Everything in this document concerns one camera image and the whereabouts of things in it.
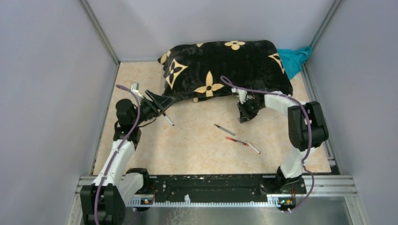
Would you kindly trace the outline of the white marker with red tip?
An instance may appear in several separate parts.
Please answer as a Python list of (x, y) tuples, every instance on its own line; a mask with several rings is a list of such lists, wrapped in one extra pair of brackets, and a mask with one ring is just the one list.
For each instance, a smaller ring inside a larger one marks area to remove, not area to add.
[(261, 154), (261, 152), (260, 152), (257, 148), (255, 148), (251, 143), (246, 142), (246, 144), (247, 144), (249, 147), (251, 147), (257, 154)]

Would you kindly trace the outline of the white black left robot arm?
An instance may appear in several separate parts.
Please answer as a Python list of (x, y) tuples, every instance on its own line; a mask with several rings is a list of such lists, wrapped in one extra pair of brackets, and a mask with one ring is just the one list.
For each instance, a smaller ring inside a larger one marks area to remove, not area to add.
[(151, 182), (147, 169), (133, 168), (127, 172), (125, 169), (140, 141), (140, 124), (163, 115), (176, 100), (149, 90), (141, 96), (136, 90), (120, 85), (117, 87), (129, 92), (137, 103), (124, 98), (115, 104), (117, 121), (110, 154), (98, 176), (80, 190), (83, 222), (86, 225), (122, 225), (127, 203), (133, 195), (149, 191)]

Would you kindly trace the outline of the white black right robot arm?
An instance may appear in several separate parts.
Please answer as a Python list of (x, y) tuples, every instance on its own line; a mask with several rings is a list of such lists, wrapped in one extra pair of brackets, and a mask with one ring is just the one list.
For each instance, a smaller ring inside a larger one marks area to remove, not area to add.
[(255, 91), (252, 97), (246, 90), (234, 89), (239, 97), (240, 122), (250, 121), (263, 108), (273, 109), (287, 117), (291, 150), (278, 167), (274, 190), (288, 193), (295, 188), (307, 171), (306, 162), (314, 151), (329, 138), (329, 131), (321, 104), (303, 102), (280, 91)]

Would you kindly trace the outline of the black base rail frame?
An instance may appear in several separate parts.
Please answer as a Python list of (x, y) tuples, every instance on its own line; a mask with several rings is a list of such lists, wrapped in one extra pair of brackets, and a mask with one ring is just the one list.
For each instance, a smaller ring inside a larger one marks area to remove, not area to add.
[(311, 197), (346, 197), (358, 193), (353, 178), (345, 175), (303, 175), (278, 187), (271, 174), (207, 174), (146, 176), (132, 194), (106, 186), (99, 211), (117, 206), (139, 211), (149, 208), (272, 208), (288, 212)]

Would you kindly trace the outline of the white marker with black cap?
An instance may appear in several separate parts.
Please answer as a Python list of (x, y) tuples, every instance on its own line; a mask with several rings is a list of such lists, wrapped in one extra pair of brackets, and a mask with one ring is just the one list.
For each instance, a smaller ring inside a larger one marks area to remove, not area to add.
[(165, 117), (165, 119), (171, 124), (171, 126), (174, 126), (175, 124), (174, 124), (174, 122), (170, 119), (170, 117), (168, 116), (168, 115), (166, 115), (166, 113), (163, 113), (162, 114), (164, 117)]

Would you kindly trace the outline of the black pillow with beige flowers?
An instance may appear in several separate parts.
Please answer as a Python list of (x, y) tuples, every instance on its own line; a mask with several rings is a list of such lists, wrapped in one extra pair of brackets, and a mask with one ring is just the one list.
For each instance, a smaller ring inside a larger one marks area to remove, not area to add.
[(256, 80), (263, 80), (268, 91), (293, 94), (277, 48), (268, 40), (177, 45), (158, 62), (164, 71), (162, 95), (173, 97), (175, 102), (232, 95), (232, 88), (221, 76), (239, 87), (250, 88)]

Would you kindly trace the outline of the teal cloth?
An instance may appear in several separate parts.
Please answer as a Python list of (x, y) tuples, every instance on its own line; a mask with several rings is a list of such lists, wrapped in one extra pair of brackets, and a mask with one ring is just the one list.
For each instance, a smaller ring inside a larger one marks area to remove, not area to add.
[(311, 46), (305, 46), (297, 50), (277, 49), (285, 72), (292, 80), (301, 70), (312, 54)]

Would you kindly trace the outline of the grey checkered pen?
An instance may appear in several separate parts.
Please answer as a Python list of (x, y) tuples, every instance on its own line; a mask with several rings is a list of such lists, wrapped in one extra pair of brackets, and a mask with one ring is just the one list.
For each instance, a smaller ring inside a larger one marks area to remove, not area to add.
[(236, 134), (235, 133), (233, 133), (232, 131), (229, 131), (229, 130), (227, 130), (226, 128), (223, 128), (223, 127), (221, 127), (221, 126), (219, 126), (219, 125), (217, 125), (217, 124), (214, 124), (217, 128), (219, 128), (220, 130), (222, 130), (222, 131), (224, 131), (224, 132), (226, 132), (226, 133), (228, 133), (228, 134), (230, 134), (230, 135), (232, 135), (232, 136), (236, 136)]

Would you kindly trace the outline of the red orange pen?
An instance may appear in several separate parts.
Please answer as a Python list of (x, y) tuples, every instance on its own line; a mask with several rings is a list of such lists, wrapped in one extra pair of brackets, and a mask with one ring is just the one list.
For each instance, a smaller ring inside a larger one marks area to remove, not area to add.
[(245, 142), (236, 140), (236, 139), (234, 139), (234, 138), (231, 138), (231, 137), (225, 137), (225, 138), (226, 138), (227, 140), (233, 141), (233, 142), (235, 142), (235, 143), (239, 143), (239, 144), (244, 145), (244, 146), (249, 146), (248, 143), (245, 143)]

